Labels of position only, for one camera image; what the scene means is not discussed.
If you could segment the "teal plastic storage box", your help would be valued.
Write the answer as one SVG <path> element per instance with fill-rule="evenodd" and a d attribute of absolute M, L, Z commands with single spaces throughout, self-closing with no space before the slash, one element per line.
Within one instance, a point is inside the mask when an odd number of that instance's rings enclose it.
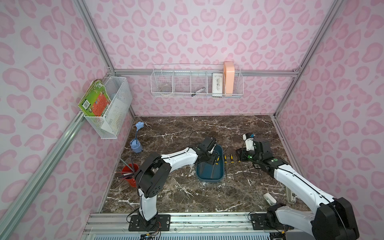
<path fill-rule="evenodd" d="M 202 182 L 218 183 L 225 176 L 224 153 L 220 145 L 215 146 L 214 154 L 216 154 L 218 158 L 213 165 L 208 163 L 200 163 L 197 165 L 196 174 Z"/>

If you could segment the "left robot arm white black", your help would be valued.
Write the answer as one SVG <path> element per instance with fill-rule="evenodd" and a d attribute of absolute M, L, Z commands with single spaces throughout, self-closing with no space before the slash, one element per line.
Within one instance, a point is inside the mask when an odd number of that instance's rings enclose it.
<path fill-rule="evenodd" d="M 216 145 L 216 138 L 206 137 L 201 143 L 175 153 L 167 155 L 150 153 L 135 172 L 140 198 L 139 216 L 145 223 L 152 222 L 158 214 L 157 195 L 163 190 L 169 174 L 185 166 L 201 163 L 212 165 L 218 158 L 215 153 Z"/>

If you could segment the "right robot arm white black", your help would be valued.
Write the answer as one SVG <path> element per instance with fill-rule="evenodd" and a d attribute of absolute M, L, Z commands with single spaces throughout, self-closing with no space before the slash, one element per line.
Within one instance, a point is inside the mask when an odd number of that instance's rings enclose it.
<path fill-rule="evenodd" d="M 275 157 L 269 141 L 253 134 L 243 135 L 243 140 L 245 146 L 236 150 L 239 161 L 259 165 L 263 172 L 291 190 L 309 208 L 303 212 L 285 204 L 274 204 L 267 210 L 269 226 L 290 226 L 316 240 L 357 240 L 360 237 L 354 210 L 348 200 L 324 192 L 285 160 Z"/>

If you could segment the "pink box in basket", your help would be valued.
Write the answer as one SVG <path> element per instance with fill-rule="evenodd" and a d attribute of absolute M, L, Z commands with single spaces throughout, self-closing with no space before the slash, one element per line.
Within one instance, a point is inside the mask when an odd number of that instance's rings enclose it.
<path fill-rule="evenodd" d="M 227 96 L 232 96 L 235 81 L 235 66 L 233 62 L 224 62 L 223 74 L 225 78 L 225 94 Z"/>

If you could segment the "white stapler on table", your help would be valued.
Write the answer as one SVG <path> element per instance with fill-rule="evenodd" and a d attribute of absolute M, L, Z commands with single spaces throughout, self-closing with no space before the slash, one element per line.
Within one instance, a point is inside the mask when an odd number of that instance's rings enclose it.
<path fill-rule="evenodd" d="M 270 193 L 265 193 L 263 197 L 270 206 L 273 206 L 277 203 L 277 200 Z"/>

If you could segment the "grey stapler on table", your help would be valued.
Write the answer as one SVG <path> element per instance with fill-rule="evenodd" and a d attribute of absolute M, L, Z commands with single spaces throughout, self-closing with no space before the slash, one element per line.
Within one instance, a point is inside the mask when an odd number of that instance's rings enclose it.
<path fill-rule="evenodd" d="M 297 197 L 294 192 L 292 192 L 291 189 L 289 189 L 287 186 L 285 186 L 286 189 L 286 195 L 287 195 L 287 201 L 290 204 L 295 204 L 297 202 Z"/>

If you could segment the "grey pen in basket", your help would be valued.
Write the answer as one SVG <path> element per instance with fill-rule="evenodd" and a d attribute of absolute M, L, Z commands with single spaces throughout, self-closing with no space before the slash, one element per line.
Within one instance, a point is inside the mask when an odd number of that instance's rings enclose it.
<path fill-rule="evenodd" d="M 201 88 L 201 89 L 197 90 L 196 92 L 192 93 L 191 97 L 194 97 L 194 96 L 196 96 L 197 94 L 200 94 L 200 93 L 204 93 L 205 91 L 206 91 L 206 88 Z"/>

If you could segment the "blue desk lamp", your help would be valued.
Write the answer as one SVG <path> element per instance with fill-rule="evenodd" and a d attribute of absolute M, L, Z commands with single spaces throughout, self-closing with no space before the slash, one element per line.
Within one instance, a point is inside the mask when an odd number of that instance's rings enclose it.
<path fill-rule="evenodd" d="M 144 127 L 144 122 L 136 123 L 135 127 L 136 127 L 136 133 L 135 133 L 134 139 L 130 142 L 130 147 L 134 153 L 138 154 L 143 151 L 143 147 L 138 139 L 138 133 L 139 133 L 139 130 Z"/>

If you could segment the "red pen cup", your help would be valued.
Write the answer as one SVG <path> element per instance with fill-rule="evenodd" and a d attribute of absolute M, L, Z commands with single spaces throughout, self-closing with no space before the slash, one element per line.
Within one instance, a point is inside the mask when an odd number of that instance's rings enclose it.
<path fill-rule="evenodd" d="M 137 182 L 135 180 L 135 175 L 139 170 L 139 166 L 134 163 L 131 157 L 129 157 L 128 161 L 124 161 L 123 159 L 120 159 L 120 161 L 124 164 L 124 167 L 121 171 L 116 172 L 117 174 L 120 174 L 117 177 L 117 180 L 128 182 L 131 187 L 136 188 Z"/>

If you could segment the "white card in basket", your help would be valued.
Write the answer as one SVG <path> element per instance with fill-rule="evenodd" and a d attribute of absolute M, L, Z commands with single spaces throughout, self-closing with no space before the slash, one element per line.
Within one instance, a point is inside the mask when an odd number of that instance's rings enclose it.
<path fill-rule="evenodd" d="M 214 73 L 212 75 L 212 96 L 213 97 L 223 96 L 223 80 L 224 80 L 223 74 Z"/>

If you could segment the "white paper in mesh basket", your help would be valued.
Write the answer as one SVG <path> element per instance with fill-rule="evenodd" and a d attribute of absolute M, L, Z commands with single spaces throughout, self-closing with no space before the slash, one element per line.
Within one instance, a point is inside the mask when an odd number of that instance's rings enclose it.
<path fill-rule="evenodd" d="M 102 139 L 115 139 L 120 133 L 124 120 L 126 118 L 129 105 L 125 102 L 114 99 L 110 104 L 101 129 L 104 131 Z"/>

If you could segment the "white mesh side basket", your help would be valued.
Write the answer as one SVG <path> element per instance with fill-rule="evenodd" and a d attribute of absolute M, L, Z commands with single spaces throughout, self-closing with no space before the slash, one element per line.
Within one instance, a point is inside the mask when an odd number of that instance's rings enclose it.
<path fill-rule="evenodd" d="M 78 104 L 101 139 L 117 139 L 133 96 L 125 77 L 94 81 Z"/>

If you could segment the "green red booklet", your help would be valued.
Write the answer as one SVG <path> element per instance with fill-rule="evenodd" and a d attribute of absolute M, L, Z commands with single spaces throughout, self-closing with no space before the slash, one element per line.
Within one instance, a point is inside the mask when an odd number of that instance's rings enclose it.
<path fill-rule="evenodd" d="M 111 102 L 103 82 L 95 80 L 79 101 L 78 107 L 87 117 L 103 117 Z"/>

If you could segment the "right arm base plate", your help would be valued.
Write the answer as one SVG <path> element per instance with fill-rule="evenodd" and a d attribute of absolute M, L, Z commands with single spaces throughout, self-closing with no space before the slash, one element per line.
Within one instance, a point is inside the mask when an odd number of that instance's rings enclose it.
<path fill-rule="evenodd" d="M 267 213 L 250 212 L 247 218 L 251 222 L 253 230 L 289 231 L 294 229 L 294 227 L 289 225 L 282 225 L 277 222 L 271 223 L 267 217 Z"/>

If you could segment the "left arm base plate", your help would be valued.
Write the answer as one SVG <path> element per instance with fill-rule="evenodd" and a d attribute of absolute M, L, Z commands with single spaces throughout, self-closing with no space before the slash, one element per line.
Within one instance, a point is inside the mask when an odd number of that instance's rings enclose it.
<path fill-rule="evenodd" d="M 128 220 L 129 232 L 151 232 L 169 231 L 171 223 L 171 215 L 156 215 L 149 221 L 146 221 L 141 215 L 132 215 Z"/>

